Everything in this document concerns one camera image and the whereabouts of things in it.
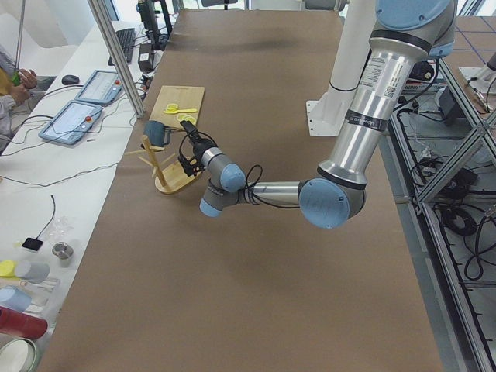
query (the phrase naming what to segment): blue joint cap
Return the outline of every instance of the blue joint cap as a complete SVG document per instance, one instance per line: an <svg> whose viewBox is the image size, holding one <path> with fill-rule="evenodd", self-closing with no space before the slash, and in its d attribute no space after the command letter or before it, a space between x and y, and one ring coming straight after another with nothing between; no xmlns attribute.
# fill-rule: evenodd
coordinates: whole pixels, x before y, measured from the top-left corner
<svg viewBox="0 0 496 372"><path fill-rule="evenodd" d="M220 184L227 192L236 192L245 186L245 174L236 164L231 163L222 169Z"/></svg>
<svg viewBox="0 0 496 372"><path fill-rule="evenodd" d="M418 29L441 15L451 0L377 0L377 20L387 29Z"/></svg>
<svg viewBox="0 0 496 372"><path fill-rule="evenodd" d="M444 58L453 52L453 47L455 46L455 42L447 43L444 45L434 46L431 49L431 53L429 54L429 58Z"/></svg>
<svg viewBox="0 0 496 372"><path fill-rule="evenodd" d="M322 229L341 226L350 216L350 203L341 188L324 178L314 178L300 191L300 209L305 218Z"/></svg>
<svg viewBox="0 0 496 372"><path fill-rule="evenodd" d="M204 215L207 215L208 217L219 217L222 213L222 211L215 209L209 203L207 203L205 199L202 199L200 201L200 210Z"/></svg>

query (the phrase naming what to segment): white bowl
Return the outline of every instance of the white bowl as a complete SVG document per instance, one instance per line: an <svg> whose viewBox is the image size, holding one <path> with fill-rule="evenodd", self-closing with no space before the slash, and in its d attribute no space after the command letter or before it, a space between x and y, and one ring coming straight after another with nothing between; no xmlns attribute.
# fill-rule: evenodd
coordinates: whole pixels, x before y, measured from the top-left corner
<svg viewBox="0 0 496 372"><path fill-rule="evenodd" d="M34 370L37 350L30 339L14 339L0 349L2 372L30 372Z"/></svg>

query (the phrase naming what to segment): brown table surface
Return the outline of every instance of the brown table surface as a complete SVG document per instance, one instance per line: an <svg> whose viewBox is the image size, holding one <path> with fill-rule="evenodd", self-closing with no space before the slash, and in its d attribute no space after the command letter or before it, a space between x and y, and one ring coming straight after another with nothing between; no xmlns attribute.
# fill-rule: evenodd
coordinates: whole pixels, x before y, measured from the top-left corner
<svg viewBox="0 0 496 372"><path fill-rule="evenodd" d="M184 11L148 112L163 84L204 86L199 126L243 169L314 177L334 139L309 137L305 101L340 32L333 12ZM368 176L365 209L328 231L268 206L209 219L206 174L163 196L123 158L39 371L441 371L378 151Z"/></svg>
<svg viewBox="0 0 496 372"><path fill-rule="evenodd" d="M457 84L463 89L481 119L487 119L484 107L467 86L467 79L459 67L483 67L496 52L496 17L458 17L456 19L455 46L444 60ZM496 107L496 96L489 97L489 105Z"/></svg>

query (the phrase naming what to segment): person's hand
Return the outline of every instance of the person's hand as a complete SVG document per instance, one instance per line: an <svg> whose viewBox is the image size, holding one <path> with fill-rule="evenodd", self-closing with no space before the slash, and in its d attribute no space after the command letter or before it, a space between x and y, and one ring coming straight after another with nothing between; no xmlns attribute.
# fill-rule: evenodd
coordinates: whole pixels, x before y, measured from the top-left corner
<svg viewBox="0 0 496 372"><path fill-rule="evenodd" d="M33 70L24 70L21 68L19 70L19 76L21 77L21 82L24 84L26 89L36 88L38 85L38 80L36 79L36 73Z"/></svg>
<svg viewBox="0 0 496 372"><path fill-rule="evenodd" d="M9 94L14 98L17 105L24 103L26 99L29 98L29 92L24 86L24 84L18 85L17 87L12 86L10 88Z"/></svg>

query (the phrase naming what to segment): yellow measuring spoon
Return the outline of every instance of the yellow measuring spoon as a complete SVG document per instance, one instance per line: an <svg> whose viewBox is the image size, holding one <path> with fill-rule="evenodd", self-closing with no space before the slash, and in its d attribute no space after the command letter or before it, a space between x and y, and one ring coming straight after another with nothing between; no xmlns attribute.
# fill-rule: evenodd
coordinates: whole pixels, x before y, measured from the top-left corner
<svg viewBox="0 0 496 372"><path fill-rule="evenodd" d="M179 108L179 105L177 103L170 103L166 106L164 110L164 114L171 114L175 115L180 112L198 112L196 108Z"/></svg>

